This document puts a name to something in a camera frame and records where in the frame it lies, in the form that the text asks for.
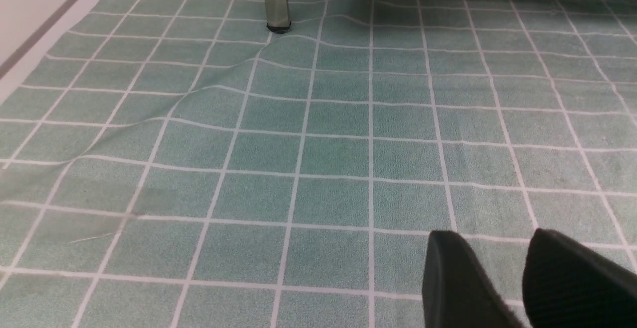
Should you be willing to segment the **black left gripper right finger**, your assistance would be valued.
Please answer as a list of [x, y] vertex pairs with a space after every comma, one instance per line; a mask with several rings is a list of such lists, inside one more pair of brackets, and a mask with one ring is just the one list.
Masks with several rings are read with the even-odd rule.
[[553, 229], [535, 230], [523, 272], [533, 328], [634, 328], [637, 277]]

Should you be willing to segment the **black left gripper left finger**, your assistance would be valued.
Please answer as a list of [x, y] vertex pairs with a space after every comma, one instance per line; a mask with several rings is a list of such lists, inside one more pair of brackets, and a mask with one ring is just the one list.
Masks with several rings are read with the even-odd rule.
[[459, 234], [428, 235], [422, 283], [426, 328], [523, 328]]

